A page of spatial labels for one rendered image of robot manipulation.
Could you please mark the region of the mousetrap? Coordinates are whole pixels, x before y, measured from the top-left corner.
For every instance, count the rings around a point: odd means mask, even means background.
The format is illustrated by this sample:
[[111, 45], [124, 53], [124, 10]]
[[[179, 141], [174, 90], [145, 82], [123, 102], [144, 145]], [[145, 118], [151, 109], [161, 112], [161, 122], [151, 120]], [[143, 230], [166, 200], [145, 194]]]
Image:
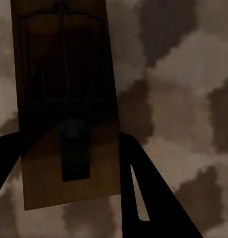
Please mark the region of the mousetrap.
[[121, 194], [106, 0], [10, 0], [25, 210]]

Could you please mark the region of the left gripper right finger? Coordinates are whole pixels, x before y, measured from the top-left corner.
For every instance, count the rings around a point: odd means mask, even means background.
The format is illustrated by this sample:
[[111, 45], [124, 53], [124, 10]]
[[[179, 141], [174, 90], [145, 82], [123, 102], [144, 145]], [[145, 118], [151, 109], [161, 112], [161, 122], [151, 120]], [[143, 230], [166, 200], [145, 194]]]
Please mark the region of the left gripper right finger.
[[[138, 140], [119, 132], [123, 238], [203, 238]], [[131, 165], [150, 221], [139, 219]]]

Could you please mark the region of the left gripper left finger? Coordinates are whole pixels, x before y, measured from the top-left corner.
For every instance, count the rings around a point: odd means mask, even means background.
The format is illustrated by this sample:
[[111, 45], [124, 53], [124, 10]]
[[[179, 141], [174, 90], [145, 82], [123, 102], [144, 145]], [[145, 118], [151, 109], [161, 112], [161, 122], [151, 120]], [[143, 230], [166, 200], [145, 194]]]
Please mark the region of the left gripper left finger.
[[20, 137], [19, 133], [12, 133], [0, 137], [0, 189], [14, 167], [19, 156]]

